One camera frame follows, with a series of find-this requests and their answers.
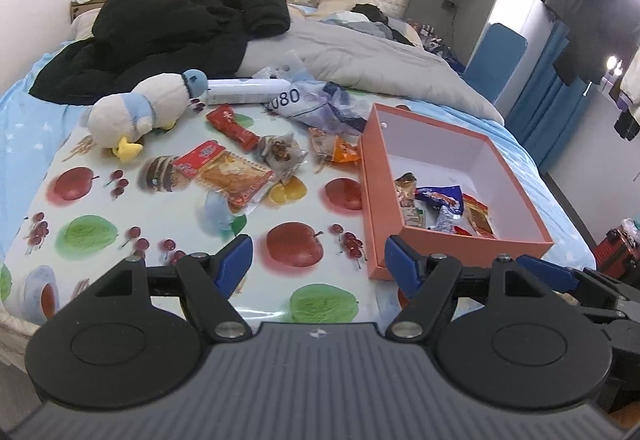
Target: blue chair back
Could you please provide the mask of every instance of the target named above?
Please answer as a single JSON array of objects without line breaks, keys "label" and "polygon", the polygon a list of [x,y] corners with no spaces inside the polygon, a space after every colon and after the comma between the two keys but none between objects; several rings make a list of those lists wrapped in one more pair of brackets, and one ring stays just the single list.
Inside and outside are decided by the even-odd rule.
[{"label": "blue chair back", "polygon": [[500,23],[489,26],[463,80],[495,103],[527,50],[527,39]]}]

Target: pink box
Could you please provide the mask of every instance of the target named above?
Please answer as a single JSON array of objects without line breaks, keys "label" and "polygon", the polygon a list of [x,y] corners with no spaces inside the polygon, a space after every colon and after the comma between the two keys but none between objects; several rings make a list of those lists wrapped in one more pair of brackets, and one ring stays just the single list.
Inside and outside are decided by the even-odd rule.
[{"label": "pink box", "polygon": [[[533,203],[489,137],[395,107],[374,104],[360,139],[367,266],[391,279],[385,242],[398,234],[421,254],[453,255],[467,266],[491,266],[498,254],[541,257],[553,245]],[[489,207],[500,239],[407,227],[394,179],[412,172],[418,187],[460,185]]]}]

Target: gray blanket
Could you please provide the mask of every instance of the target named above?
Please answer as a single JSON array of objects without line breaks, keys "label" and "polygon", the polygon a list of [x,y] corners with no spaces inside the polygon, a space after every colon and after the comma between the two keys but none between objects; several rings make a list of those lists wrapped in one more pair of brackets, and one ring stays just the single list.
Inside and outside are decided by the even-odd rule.
[{"label": "gray blanket", "polygon": [[238,76],[251,76],[290,50],[317,80],[447,105],[504,124],[496,108],[442,58],[342,26],[293,19],[284,35],[249,42]]}]

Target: metal screw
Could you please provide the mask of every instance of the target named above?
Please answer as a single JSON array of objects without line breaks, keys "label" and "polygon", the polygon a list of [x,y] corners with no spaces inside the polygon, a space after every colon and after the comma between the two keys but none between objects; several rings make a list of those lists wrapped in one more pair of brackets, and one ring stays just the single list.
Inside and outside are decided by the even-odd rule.
[{"label": "metal screw", "polygon": [[402,339],[414,339],[422,335],[422,327],[411,321],[400,321],[391,326],[391,333]]},{"label": "metal screw", "polygon": [[225,321],[216,326],[216,335],[225,339],[237,339],[245,333],[244,326],[235,321]]}]

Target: yellow duck foot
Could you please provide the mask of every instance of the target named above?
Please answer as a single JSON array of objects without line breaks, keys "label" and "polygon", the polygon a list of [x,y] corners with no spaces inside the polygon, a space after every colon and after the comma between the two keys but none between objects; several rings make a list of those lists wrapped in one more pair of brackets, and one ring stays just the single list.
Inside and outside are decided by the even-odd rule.
[{"label": "yellow duck foot", "polygon": [[122,137],[118,142],[118,147],[111,149],[121,162],[130,162],[142,151],[142,144],[130,143],[126,137]]}]

